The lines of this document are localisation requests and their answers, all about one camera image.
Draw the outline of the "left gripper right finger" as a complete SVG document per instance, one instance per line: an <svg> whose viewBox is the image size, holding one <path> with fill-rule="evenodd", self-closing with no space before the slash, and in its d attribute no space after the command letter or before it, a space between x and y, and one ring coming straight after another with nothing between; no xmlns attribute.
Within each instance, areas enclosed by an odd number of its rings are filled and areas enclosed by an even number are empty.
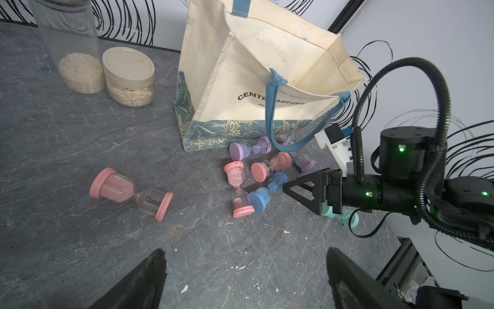
<svg viewBox="0 0 494 309"><path fill-rule="evenodd" d="M336 308L406 308L338 248L331 247L326 266Z"/></svg>

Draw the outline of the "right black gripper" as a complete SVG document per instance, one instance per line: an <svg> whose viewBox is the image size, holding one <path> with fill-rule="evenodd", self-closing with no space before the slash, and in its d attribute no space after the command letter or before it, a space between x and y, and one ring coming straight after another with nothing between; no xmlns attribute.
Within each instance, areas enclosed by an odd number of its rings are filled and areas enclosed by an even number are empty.
<svg viewBox="0 0 494 309"><path fill-rule="evenodd" d="M400 213L413 224L421 222L414 184L394 182L381 175L365 175L358 182L354 175L344 177L342 171L326 168L287 182L283 193L319 216L325 203L334 214L342 214L346 206L366 212Z"/></svg>

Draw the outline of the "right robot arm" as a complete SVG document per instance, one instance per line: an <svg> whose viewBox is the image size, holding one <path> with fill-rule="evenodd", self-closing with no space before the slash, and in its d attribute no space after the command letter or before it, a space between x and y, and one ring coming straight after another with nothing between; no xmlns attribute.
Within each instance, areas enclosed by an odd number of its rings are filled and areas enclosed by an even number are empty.
<svg viewBox="0 0 494 309"><path fill-rule="evenodd" d="M417 126L383 130L370 157L375 173L361 182L341 169L323 169L283 186L283 192L316 215L345 206L360 211L385 211L408 216L414 225L422 217L414 195L425 171L435 137L434 128ZM424 190L434 229L484 248L493 248L493 180L476 176L446 178L446 157L434 168Z"/></svg>

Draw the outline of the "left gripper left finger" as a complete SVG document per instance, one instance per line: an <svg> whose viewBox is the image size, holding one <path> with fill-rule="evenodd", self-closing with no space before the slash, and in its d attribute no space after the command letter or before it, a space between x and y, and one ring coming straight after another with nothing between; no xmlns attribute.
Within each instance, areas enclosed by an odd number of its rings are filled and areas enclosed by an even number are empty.
<svg viewBox="0 0 494 309"><path fill-rule="evenodd" d="M165 252L158 248L90 308L159 308L166 268Z"/></svg>

